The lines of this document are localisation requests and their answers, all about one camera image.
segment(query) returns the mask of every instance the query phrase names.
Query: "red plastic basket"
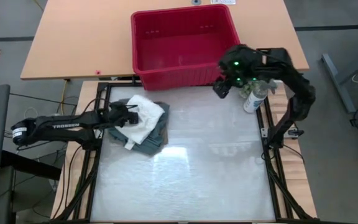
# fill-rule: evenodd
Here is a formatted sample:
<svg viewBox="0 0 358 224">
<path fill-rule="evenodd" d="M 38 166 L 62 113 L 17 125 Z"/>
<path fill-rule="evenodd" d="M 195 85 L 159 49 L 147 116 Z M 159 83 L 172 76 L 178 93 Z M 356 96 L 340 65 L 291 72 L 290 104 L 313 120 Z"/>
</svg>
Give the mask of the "red plastic basket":
<svg viewBox="0 0 358 224">
<path fill-rule="evenodd" d="M 240 44 L 223 4 L 141 11 L 131 19 L 133 68 L 146 90 L 212 83 L 219 59 Z"/>
</svg>

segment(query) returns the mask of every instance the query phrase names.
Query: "metal table leg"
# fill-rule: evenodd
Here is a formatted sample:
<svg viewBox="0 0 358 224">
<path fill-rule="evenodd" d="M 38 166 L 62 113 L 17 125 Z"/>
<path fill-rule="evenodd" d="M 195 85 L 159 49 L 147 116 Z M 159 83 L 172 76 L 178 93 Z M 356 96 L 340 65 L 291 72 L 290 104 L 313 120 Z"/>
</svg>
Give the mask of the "metal table leg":
<svg viewBox="0 0 358 224">
<path fill-rule="evenodd" d="M 347 112 L 356 112 L 351 97 L 349 96 L 349 92 L 345 88 L 344 84 L 358 72 L 358 58 L 351 62 L 345 69 L 342 69 L 341 72 L 338 72 L 328 54 L 323 54 L 321 60 L 323 61 L 324 66 L 327 68 L 327 71 L 335 84 L 336 90 L 341 96 L 342 102 L 344 103 Z"/>
</svg>

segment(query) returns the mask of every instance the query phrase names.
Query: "gray floor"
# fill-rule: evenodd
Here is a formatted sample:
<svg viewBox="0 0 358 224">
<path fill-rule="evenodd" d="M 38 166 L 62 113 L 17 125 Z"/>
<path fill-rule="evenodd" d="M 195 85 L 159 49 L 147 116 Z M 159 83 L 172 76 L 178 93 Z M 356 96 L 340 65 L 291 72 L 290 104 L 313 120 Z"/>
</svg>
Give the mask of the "gray floor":
<svg viewBox="0 0 358 224">
<path fill-rule="evenodd" d="M 45 5 L 46 0 L 39 0 Z M 358 0 L 285 0 L 294 26 L 337 26 L 358 24 Z M 23 37 L 35 34 L 42 11 L 31 0 L 0 0 L 0 37 Z M 309 117 L 299 122 L 306 134 L 300 138 L 306 161 L 311 191 L 320 218 L 328 221 L 358 223 L 358 130 L 351 127 L 349 119 L 333 87 L 330 77 L 322 68 L 320 57 L 329 53 L 338 69 L 358 54 L 358 30 L 298 32 L 311 70 L 305 73 L 316 87 L 317 100 Z M 0 84 L 8 83 L 12 92 L 60 100 L 62 80 L 22 81 L 20 73 L 31 42 L 0 42 Z M 68 85 L 66 96 L 78 96 L 82 80 Z M 354 103 L 358 106 L 358 85 L 349 85 Z M 37 100 L 11 96 L 7 126 L 24 117 L 23 108 L 33 107 L 39 115 L 56 112 L 57 105 Z M 21 152 L 36 158 L 55 152 L 61 144 Z M 5 150 L 15 151 L 10 141 Z M 53 164 L 55 155 L 42 158 Z M 26 178 L 18 174 L 18 181 Z M 15 204 L 18 210 L 35 204 L 45 197 L 51 186 L 48 180 L 33 179 L 18 186 Z M 54 194 L 50 194 L 37 211 L 49 215 Z M 18 213 L 18 223 L 45 220 L 31 210 Z"/>
</svg>

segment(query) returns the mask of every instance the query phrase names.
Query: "plastic bottle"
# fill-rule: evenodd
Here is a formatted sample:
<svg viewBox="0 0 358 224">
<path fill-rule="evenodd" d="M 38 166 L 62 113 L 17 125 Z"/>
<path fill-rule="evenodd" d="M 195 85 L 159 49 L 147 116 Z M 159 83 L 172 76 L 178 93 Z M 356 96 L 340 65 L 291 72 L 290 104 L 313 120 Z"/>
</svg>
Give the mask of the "plastic bottle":
<svg viewBox="0 0 358 224">
<path fill-rule="evenodd" d="M 259 84 L 254 87 L 246 102 L 244 103 L 244 110 L 248 113 L 255 112 L 255 110 L 258 109 L 260 104 L 266 98 L 268 90 L 270 89 L 274 93 L 276 88 L 277 85 L 273 81 L 271 81 L 269 84 L 264 81 L 260 81 Z"/>
</svg>

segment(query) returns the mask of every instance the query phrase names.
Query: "wooden tabletop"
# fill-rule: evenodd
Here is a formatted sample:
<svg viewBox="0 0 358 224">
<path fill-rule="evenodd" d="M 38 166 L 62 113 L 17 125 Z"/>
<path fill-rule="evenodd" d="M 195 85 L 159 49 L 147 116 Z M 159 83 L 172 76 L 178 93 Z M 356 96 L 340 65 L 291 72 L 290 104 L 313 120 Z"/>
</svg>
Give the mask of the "wooden tabletop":
<svg viewBox="0 0 358 224">
<path fill-rule="evenodd" d="M 80 99 L 78 100 L 78 107 L 76 111 L 77 114 L 82 113 L 86 105 L 95 98 L 98 83 L 99 82 L 94 82 L 94 81 L 87 81 L 83 83 L 80 93 Z M 276 94 L 270 95 L 268 98 L 270 100 L 270 108 L 273 114 L 273 121 L 277 123 L 277 121 L 283 116 L 283 114 L 287 109 L 288 100 L 287 100 L 284 86 L 282 84 L 279 85 Z M 89 106 L 88 110 L 92 110 L 92 108 L 93 105 Z M 300 147 L 297 140 L 286 139 L 284 143 L 287 146 L 293 148 L 294 150 L 300 152 Z M 66 164 L 70 163 L 71 158 L 73 157 L 74 152 L 76 151 L 78 146 L 79 145 L 75 142 L 70 142 L 68 144 L 66 158 L 65 158 Z M 70 203 L 71 199 L 74 196 L 75 188 L 81 174 L 84 156 L 85 156 L 84 150 L 78 151 L 71 165 L 70 188 L 68 189 L 68 203 Z M 314 203 L 309 188 L 308 178 L 306 176 L 305 167 L 302 163 L 301 158 L 297 154 L 291 152 L 289 149 L 286 148 L 281 149 L 281 157 L 282 157 L 282 164 L 285 173 L 285 178 L 287 180 L 287 187 L 289 191 L 292 193 L 296 201 L 303 207 L 306 213 L 308 213 L 312 217 L 316 217 L 316 210 L 314 208 Z M 63 172 L 62 172 L 60 176 L 59 186 L 56 193 L 55 203 L 53 205 L 51 217 L 53 217 L 53 215 L 57 211 L 57 208 L 59 207 L 60 200 L 62 198 L 63 189 L 64 192 L 67 191 L 68 166 L 65 166 L 64 173 L 65 173 L 65 185 L 63 186 Z M 278 192 L 280 210 L 282 211 L 281 212 L 282 217 L 286 217 L 282 194 L 280 193 L 279 190 L 277 190 L 277 192 Z M 66 198 L 66 193 L 64 193 L 63 205 L 60 207 L 58 214 L 60 214 L 60 212 L 62 212 L 64 209 L 65 198 Z M 88 199 L 88 192 L 86 192 L 83 197 L 83 203 L 81 204 L 81 210 L 80 210 L 80 218 L 85 217 L 85 210 L 86 210 L 85 206 L 86 206 L 87 199 Z"/>
<path fill-rule="evenodd" d="M 190 0 L 49 0 L 21 78 L 133 75 L 131 15 L 186 6 L 192 6 Z M 241 0 L 229 8 L 242 43 L 253 48 L 284 47 L 295 68 L 309 69 L 283 0 Z"/>
</svg>

